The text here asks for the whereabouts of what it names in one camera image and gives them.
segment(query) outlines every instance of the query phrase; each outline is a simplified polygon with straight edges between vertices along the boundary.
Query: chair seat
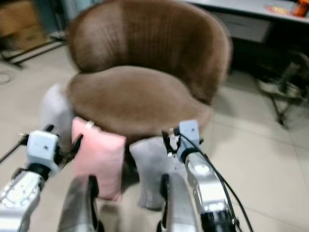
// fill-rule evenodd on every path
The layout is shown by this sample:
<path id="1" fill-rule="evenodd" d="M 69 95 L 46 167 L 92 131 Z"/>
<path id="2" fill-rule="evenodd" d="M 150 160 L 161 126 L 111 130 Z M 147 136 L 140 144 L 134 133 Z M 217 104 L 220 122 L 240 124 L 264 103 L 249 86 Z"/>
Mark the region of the chair seat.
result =
<path id="1" fill-rule="evenodd" d="M 78 116 L 128 143 L 161 135 L 182 120 L 196 119 L 202 130 L 212 113 L 174 76 L 135 66 L 78 74 L 67 96 Z"/>

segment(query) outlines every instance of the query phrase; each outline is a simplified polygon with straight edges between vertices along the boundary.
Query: pink pillow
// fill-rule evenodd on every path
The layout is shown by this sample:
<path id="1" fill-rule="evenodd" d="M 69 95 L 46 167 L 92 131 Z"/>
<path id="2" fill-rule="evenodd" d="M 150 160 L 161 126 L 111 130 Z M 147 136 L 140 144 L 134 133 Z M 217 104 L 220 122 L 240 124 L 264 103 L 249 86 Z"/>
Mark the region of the pink pillow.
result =
<path id="1" fill-rule="evenodd" d="M 83 134 L 81 147 L 73 160 L 75 176 L 92 174 L 97 177 L 98 197 L 117 201 L 121 198 L 121 173 L 126 138 L 101 131 L 96 126 L 75 117 L 72 124 L 72 139 Z"/>

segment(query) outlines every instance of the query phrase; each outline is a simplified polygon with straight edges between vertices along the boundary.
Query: chair backrest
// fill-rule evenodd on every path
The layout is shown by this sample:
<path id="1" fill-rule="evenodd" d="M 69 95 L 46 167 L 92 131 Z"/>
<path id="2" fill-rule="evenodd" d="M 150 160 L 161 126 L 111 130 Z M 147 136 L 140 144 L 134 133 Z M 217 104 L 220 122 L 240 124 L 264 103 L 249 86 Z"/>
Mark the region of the chair backrest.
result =
<path id="1" fill-rule="evenodd" d="M 70 25 L 69 49 L 83 73 L 121 65 L 160 70 L 181 79 L 210 103 L 230 62 L 222 24 L 180 1 L 113 0 L 80 14 Z"/>

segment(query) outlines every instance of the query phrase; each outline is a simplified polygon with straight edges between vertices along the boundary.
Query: brown chair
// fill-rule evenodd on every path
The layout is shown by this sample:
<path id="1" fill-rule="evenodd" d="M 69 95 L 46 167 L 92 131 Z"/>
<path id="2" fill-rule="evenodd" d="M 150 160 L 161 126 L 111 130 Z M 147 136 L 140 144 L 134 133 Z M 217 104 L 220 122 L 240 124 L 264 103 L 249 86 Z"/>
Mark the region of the brown chair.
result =
<path id="1" fill-rule="evenodd" d="M 202 130 L 231 56 L 217 19 L 171 0 L 96 5 L 72 22 L 68 44 L 80 70 L 67 87 L 76 114 L 129 143 L 186 119 Z"/>

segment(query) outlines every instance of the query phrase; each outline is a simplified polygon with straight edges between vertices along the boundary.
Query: cardboard box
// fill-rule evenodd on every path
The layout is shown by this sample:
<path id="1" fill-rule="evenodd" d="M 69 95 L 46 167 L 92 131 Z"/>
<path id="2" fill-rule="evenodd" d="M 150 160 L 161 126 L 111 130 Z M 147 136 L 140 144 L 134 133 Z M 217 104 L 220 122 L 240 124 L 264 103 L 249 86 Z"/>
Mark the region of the cardboard box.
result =
<path id="1" fill-rule="evenodd" d="M 15 0 L 0 4 L 1 36 L 17 33 L 34 25 L 39 25 L 39 20 L 30 0 Z"/>
<path id="2" fill-rule="evenodd" d="M 40 26 L 22 29 L 14 35 L 14 43 L 19 50 L 28 50 L 45 42 L 46 36 Z"/>

